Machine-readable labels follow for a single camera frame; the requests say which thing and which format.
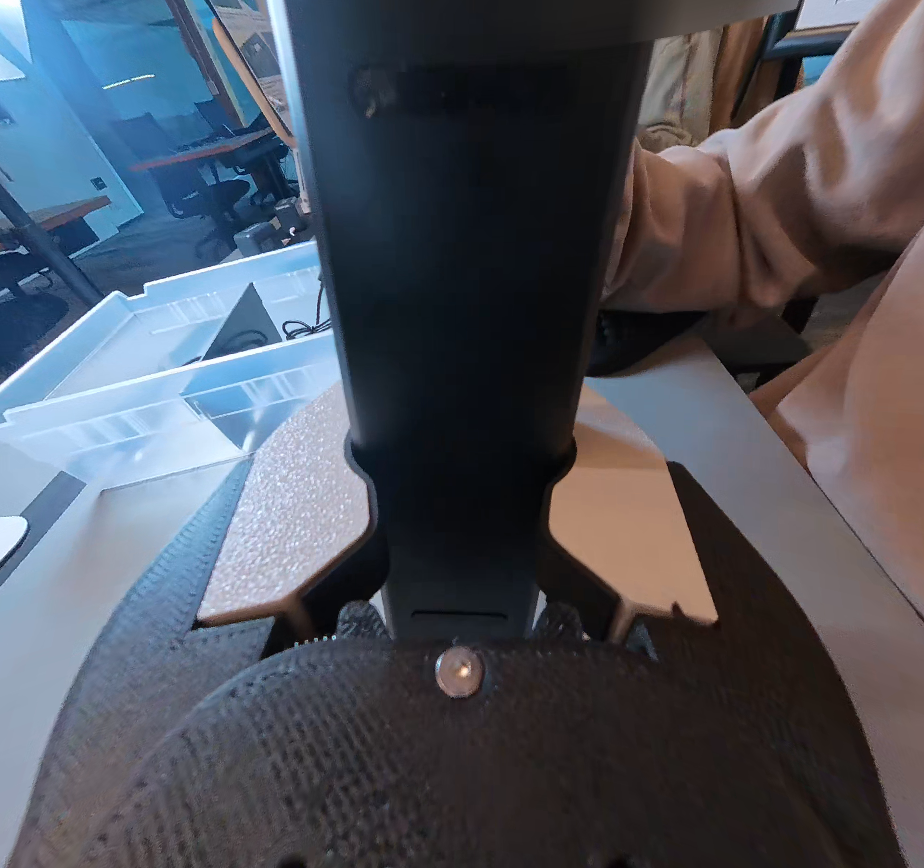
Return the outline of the wooden office desk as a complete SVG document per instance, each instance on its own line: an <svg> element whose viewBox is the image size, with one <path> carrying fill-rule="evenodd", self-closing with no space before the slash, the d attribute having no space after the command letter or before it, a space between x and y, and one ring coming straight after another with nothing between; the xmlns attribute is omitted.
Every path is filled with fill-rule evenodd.
<svg viewBox="0 0 924 868"><path fill-rule="evenodd" d="M169 182L167 178L171 174L170 167L179 162L214 158L218 166L236 169L236 150L265 135L277 136L270 128L264 128L243 135L216 137L205 143L134 162L129 165L129 170L138 173L147 172L152 175L160 187L164 187Z"/></svg>
<svg viewBox="0 0 924 868"><path fill-rule="evenodd" d="M110 198L97 195L85 200L57 204L28 213L16 199L1 188L2 208L2 254L13 254L24 248L28 254L36 255L42 264L61 278L64 285L87 307L93 308L103 299L102 293L92 281L62 251L52 238L51 230L57 229L111 204Z"/></svg>

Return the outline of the person's right forearm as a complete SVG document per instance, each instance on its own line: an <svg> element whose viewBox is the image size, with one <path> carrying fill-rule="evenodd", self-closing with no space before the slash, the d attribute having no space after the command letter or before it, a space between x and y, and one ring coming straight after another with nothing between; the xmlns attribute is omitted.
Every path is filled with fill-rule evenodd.
<svg viewBox="0 0 924 868"><path fill-rule="evenodd" d="M632 145L602 307L769 309L922 229L923 0L884 0L819 80L696 147Z"/></svg>

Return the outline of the beige hanging jacket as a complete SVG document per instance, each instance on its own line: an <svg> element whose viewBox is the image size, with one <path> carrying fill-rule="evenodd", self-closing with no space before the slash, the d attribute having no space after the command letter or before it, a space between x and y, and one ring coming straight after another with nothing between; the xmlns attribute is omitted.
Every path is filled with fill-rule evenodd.
<svg viewBox="0 0 924 868"><path fill-rule="evenodd" d="M659 153L698 146L733 125L733 108L758 51L766 17L657 40L637 137Z"/></svg>

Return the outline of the clear plastic bin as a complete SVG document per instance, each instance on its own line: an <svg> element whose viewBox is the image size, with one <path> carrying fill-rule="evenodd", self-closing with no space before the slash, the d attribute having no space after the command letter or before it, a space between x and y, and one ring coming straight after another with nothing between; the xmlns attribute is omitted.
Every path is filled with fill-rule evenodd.
<svg viewBox="0 0 924 868"><path fill-rule="evenodd" d="M2 384L2 443L101 487L241 460L340 381L314 241L112 293ZM253 283L283 342L200 362Z"/></svg>

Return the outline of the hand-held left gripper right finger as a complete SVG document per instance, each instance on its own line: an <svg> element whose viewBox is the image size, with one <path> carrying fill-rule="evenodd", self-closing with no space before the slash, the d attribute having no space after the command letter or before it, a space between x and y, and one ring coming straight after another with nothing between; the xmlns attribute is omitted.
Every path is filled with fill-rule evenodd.
<svg viewBox="0 0 924 868"><path fill-rule="evenodd" d="M604 626L680 613L710 627L710 588L663 453L589 386L574 426L576 458L552 489L552 538L616 598Z"/></svg>

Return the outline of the black table mat strip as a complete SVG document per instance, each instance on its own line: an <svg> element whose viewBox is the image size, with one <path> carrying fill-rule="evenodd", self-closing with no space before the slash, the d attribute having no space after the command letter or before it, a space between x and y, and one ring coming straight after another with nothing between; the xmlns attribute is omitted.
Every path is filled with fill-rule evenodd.
<svg viewBox="0 0 924 868"><path fill-rule="evenodd" d="M23 545L1 568L1 584L4 585L17 566L26 559L52 526L85 489L85 482L60 472L19 513L29 521L29 534Z"/></svg>

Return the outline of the tan poster board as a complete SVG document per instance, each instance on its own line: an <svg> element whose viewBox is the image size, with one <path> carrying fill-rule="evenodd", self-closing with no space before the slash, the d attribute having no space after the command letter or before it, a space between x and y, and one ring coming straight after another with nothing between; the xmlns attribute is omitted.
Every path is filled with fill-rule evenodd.
<svg viewBox="0 0 924 868"><path fill-rule="evenodd" d="M295 147L266 0L206 0L214 34L275 134Z"/></svg>

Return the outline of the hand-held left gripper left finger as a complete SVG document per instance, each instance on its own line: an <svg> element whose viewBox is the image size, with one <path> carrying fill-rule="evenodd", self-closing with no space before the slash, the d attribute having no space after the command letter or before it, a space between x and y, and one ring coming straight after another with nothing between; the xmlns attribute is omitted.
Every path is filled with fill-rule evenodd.
<svg viewBox="0 0 924 868"><path fill-rule="evenodd" d="M335 381L257 449L226 529L197 622L273 618L316 627L303 603L367 534L366 482L348 463L346 396Z"/></svg>

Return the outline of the grey boxy device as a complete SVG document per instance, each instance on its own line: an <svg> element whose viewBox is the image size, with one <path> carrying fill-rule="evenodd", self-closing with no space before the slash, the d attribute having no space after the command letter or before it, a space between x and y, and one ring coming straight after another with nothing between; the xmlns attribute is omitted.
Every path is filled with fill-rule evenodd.
<svg viewBox="0 0 924 868"><path fill-rule="evenodd" d="M267 219L236 233L234 239L237 251L247 258L310 241L314 235L306 200L288 197L275 204Z"/></svg>

